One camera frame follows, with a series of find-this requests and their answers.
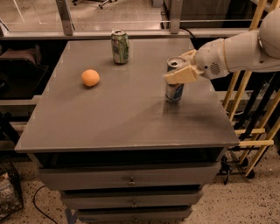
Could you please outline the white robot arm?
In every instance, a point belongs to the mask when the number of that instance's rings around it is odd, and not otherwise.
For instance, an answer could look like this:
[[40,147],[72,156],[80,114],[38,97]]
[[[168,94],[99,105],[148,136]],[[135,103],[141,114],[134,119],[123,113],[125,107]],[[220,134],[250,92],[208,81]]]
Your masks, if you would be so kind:
[[209,80],[245,70],[255,73],[280,71],[280,8],[271,11],[259,29],[230,38],[207,42],[199,50],[180,56],[183,65],[164,76],[167,84],[194,82],[199,76]]

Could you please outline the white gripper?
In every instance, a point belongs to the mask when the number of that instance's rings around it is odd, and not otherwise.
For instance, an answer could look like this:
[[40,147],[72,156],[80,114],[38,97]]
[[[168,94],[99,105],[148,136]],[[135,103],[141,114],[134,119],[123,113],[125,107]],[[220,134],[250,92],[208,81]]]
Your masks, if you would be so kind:
[[174,69],[164,76],[169,85],[195,82],[202,74],[210,80],[226,77],[229,74],[225,60],[225,39],[218,38],[207,42],[198,51],[195,49],[181,54],[191,65]]

